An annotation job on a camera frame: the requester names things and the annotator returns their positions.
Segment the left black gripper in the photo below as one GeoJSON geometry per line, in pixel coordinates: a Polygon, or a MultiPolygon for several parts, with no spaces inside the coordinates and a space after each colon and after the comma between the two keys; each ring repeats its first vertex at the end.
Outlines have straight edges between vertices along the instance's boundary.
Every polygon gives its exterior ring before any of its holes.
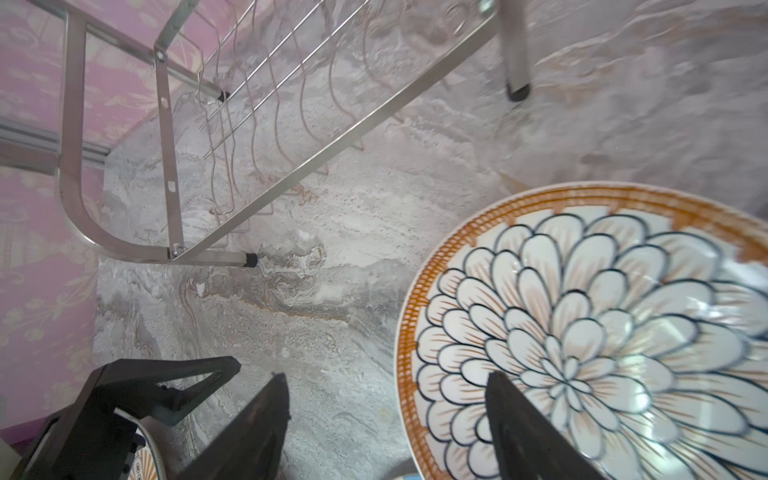
{"type": "Polygon", "coordinates": [[[175,426],[241,369],[232,356],[168,361],[120,359],[94,387],[56,412],[22,456],[13,479],[127,479],[143,446],[122,410],[175,426]]]}

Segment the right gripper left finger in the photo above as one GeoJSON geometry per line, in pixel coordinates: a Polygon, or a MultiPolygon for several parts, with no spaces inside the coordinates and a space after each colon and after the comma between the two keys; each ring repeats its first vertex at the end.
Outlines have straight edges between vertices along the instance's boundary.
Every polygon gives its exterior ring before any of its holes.
{"type": "Polygon", "coordinates": [[[274,479],[290,416],[287,377],[275,374],[179,475],[180,479],[274,479]]]}

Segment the floral mandala patterned plate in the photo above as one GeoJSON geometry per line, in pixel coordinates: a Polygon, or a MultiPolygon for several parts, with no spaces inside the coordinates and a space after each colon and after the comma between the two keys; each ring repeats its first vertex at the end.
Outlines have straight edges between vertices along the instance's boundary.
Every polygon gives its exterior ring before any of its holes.
{"type": "Polygon", "coordinates": [[[429,255],[394,360],[424,479],[499,477],[494,372],[609,479],[763,479],[767,224],[634,183],[514,195],[429,255]]]}

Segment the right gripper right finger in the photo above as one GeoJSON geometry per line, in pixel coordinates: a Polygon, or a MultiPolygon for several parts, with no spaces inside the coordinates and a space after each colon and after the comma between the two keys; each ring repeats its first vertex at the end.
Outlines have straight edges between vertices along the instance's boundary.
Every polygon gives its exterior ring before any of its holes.
{"type": "Polygon", "coordinates": [[[505,373],[489,375],[485,402],[501,479],[603,478],[505,373]]]}

